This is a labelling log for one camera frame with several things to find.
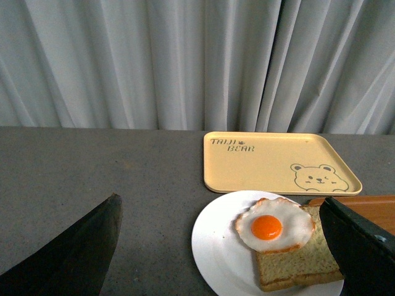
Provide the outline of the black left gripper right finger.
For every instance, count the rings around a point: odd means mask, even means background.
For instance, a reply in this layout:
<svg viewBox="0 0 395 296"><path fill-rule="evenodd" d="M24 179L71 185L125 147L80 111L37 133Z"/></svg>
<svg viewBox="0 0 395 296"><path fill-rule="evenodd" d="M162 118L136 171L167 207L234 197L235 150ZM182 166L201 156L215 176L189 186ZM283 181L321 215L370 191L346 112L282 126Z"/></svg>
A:
<svg viewBox="0 0 395 296"><path fill-rule="evenodd" d="M394 295L394 235L332 197L325 198L319 215L353 295Z"/></svg>

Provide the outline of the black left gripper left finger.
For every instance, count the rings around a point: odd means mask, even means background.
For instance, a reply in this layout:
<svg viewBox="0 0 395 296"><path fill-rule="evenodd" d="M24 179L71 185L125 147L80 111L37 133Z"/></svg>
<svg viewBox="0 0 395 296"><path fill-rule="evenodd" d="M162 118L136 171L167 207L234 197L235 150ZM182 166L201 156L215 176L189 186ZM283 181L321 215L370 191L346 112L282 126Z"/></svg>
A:
<svg viewBox="0 0 395 296"><path fill-rule="evenodd" d="M122 198L112 194L1 275L1 295L99 295L119 239Z"/></svg>

